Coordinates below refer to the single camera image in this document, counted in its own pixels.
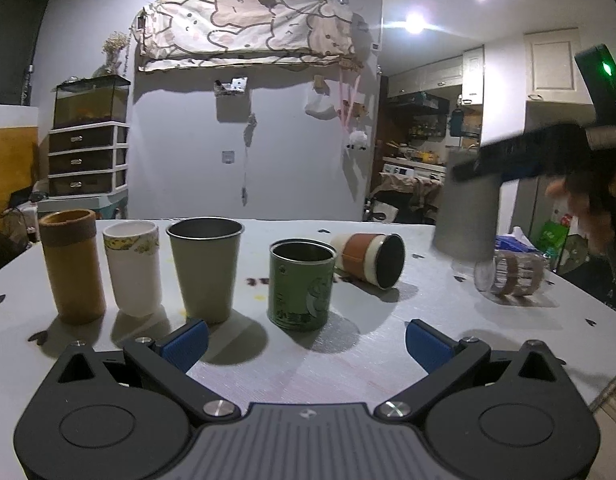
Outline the person's right hand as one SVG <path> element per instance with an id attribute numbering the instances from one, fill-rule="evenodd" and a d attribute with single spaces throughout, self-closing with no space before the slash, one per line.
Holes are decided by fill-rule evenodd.
<path id="1" fill-rule="evenodd" d="M 567 209 L 577 218 L 592 252 L 608 258 L 616 256 L 616 219 L 610 212 L 593 211 L 589 195 L 570 191 L 564 178 L 551 182 L 546 194 L 555 200 L 566 200 Z"/>

